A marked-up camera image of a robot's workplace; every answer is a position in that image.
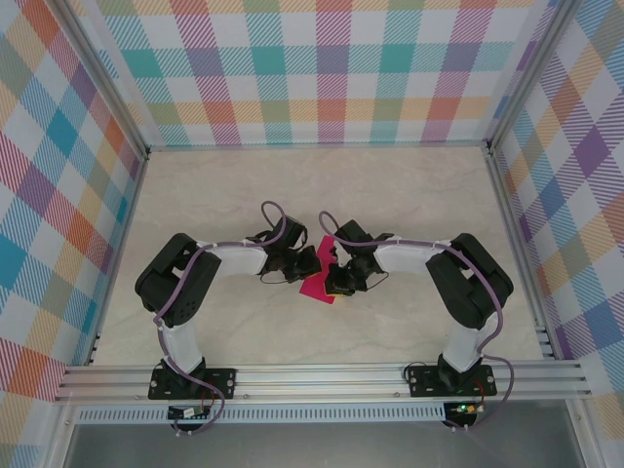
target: colorful plaid wall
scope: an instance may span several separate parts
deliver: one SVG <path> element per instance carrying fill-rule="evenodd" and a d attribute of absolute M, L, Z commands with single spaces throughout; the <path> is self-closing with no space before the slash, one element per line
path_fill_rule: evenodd
<path fill-rule="evenodd" d="M 518 61 L 518 64 L 516 65 L 516 69 L 514 70 L 512 78 L 509 81 L 507 88 L 505 89 L 505 93 L 503 94 L 502 99 L 500 100 L 500 102 L 498 103 L 498 106 L 496 107 L 494 116 L 489 122 L 489 125 L 487 126 L 487 131 L 486 131 L 486 135 L 484 139 L 491 139 L 494 133 L 494 130 L 496 129 L 496 126 L 498 125 L 498 122 L 500 121 L 500 118 L 503 115 L 503 112 L 507 108 L 507 103 L 509 102 L 509 99 L 511 98 L 513 93 L 515 93 L 516 88 L 518 88 L 518 85 L 520 84 L 523 77 L 525 76 L 525 71 L 527 70 L 528 62 L 533 57 L 533 53 L 537 50 L 537 44 L 539 43 L 539 41 L 541 41 L 542 37 L 544 36 L 544 33 L 546 32 L 546 29 L 548 28 L 550 21 L 553 18 L 553 15 L 555 14 L 557 7 L 559 6 L 560 3 L 561 3 L 561 0 L 549 0 L 548 6 L 544 10 L 542 17 L 539 19 L 539 23 L 537 24 L 537 27 L 535 27 L 535 30 L 530 36 L 530 40 L 528 41 L 528 44 L 526 45 L 526 49 L 523 52 L 522 58 L 520 59 L 520 61 Z"/>
<path fill-rule="evenodd" d="M 139 159 L 43 0 L 0 0 L 0 467 L 42 453 L 108 286 Z"/>
<path fill-rule="evenodd" d="M 71 3 L 146 139 L 185 146 L 481 140 L 547 1 Z"/>
<path fill-rule="evenodd" d="M 604 449 L 624 454 L 624 0 L 584 2 L 498 160 Z"/>

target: black bracket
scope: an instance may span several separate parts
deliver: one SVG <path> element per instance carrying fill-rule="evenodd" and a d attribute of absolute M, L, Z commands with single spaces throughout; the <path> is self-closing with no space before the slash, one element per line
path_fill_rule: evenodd
<path fill-rule="evenodd" d="M 230 368 L 206 368 L 206 361 L 190 373 L 191 376 L 210 383 L 218 388 L 225 400 L 234 398 L 236 389 L 236 370 Z M 191 382 L 171 369 L 165 361 L 161 361 L 152 372 L 147 392 L 149 400 L 206 400 L 211 401 L 213 395 L 206 387 Z"/>
<path fill-rule="evenodd" d="M 405 372 L 409 383 L 409 395 L 413 398 L 492 397 L 496 395 L 496 382 L 491 366 L 478 365 L 470 378 L 455 390 L 450 390 L 439 375 L 438 366 L 409 366 Z"/>

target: beige work surface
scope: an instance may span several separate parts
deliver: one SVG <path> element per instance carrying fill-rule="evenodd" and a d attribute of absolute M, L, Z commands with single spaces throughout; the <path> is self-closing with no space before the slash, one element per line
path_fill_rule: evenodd
<path fill-rule="evenodd" d="M 540 348 L 479 148 L 245 149 L 155 153 L 147 167 L 106 312 L 96 364 L 156 364 L 153 314 L 135 281 L 177 232 L 196 240 L 241 240 L 267 228 L 259 205 L 280 203 L 318 245 L 318 212 L 356 219 L 372 236 L 452 239 L 474 234 L 516 287 L 502 335 L 489 354 L 539 359 Z M 270 212 L 277 218 L 277 213 Z M 213 283 L 195 316 L 211 364 L 434 361 L 452 318 L 428 276 L 391 274 L 378 288 L 328 305 L 300 283 L 258 277 Z"/>

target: aluminum rail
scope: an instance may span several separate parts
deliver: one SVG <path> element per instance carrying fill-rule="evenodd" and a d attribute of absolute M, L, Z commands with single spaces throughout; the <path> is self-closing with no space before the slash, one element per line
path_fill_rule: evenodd
<path fill-rule="evenodd" d="M 500 400 L 509 385 L 505 365 L 490 363 Z M 590 398 L 591 391 L 576 361 L 516 361 L 510 399 L 567 400 Z M 465 397 L 411 398 L 403 381 L 406 364 L 224 366 L 237 369 L 234 399 L 227 405 L 450 402 Z M 57 393 L 60 405 L 170 405 L 147 399 L 152 366 L 67 368 Z M 193 404 L 197 401 L 175 401 Z"/>

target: pink sponge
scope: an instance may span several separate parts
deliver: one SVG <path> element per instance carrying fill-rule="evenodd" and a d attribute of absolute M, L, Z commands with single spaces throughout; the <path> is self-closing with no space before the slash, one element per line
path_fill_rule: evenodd
<path fill-rule="evenodd" d="M 327 304 L 333 304 L 333 300 L 335 299 L 334 296 L 325 294 L 325 280 L 330 272 L 330 265 L 336 263 L 336 259 L 330 253 L 332 248 L 333 239 L 330 236 L 325 236 L 317 250 L 317 257 L 321 260 L 321 273 L 303 280 L 303 284 L 299 290 L 300 293 L 310 296 L 313 299 L 322 300 Z"/>

